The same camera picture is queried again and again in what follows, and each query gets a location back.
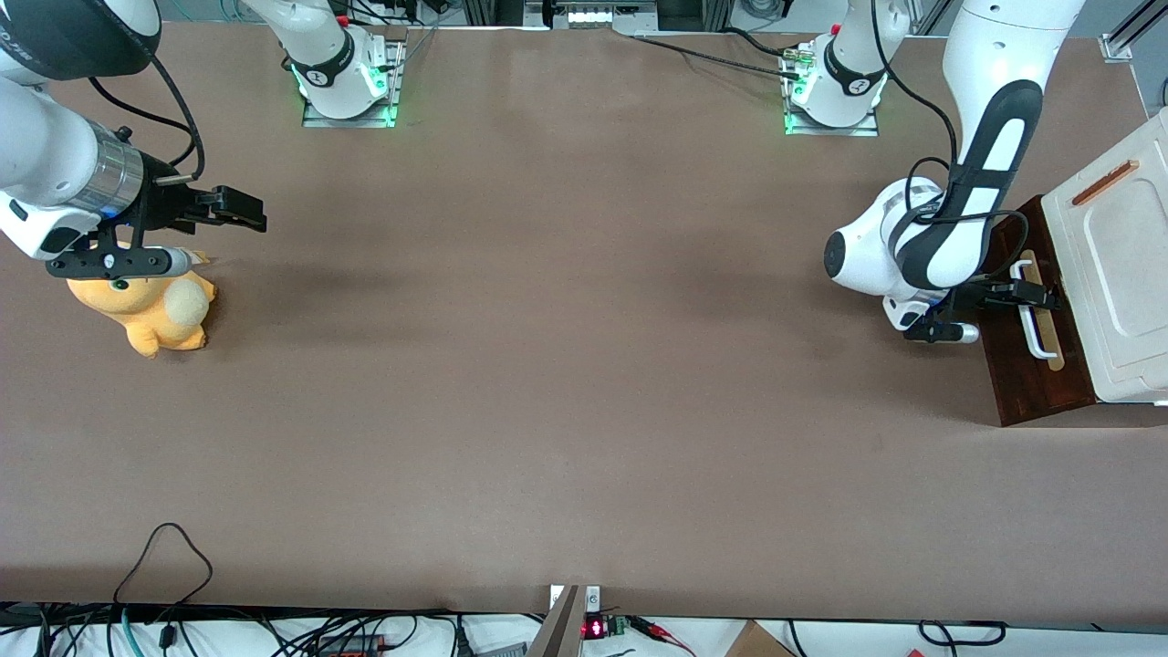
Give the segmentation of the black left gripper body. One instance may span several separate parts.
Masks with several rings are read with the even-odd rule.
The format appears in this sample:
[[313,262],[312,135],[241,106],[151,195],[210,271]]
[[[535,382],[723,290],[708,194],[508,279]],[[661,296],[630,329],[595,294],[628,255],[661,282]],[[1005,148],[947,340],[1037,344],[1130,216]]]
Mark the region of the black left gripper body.
[[943,299],[931,307],[930,317],[939,323],[969,321],[993,284],[988,279],[972,279],[959,288],[950,288]]

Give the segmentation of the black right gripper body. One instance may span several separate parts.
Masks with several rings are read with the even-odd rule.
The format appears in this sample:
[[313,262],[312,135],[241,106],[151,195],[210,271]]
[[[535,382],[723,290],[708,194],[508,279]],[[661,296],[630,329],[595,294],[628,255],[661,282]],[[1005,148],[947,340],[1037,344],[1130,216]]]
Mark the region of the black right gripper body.
[[169,162],[158,161],[141,153],[142,182],[133,203],[128,205],[130,248],[141,248],[142,238],[151,230],[174,229],[187,235],[197,224],[220,224],[208,205],[199,203],[200,191],[192,191],[186,182],[158,184],[160,178],[174,177],[178,171]]

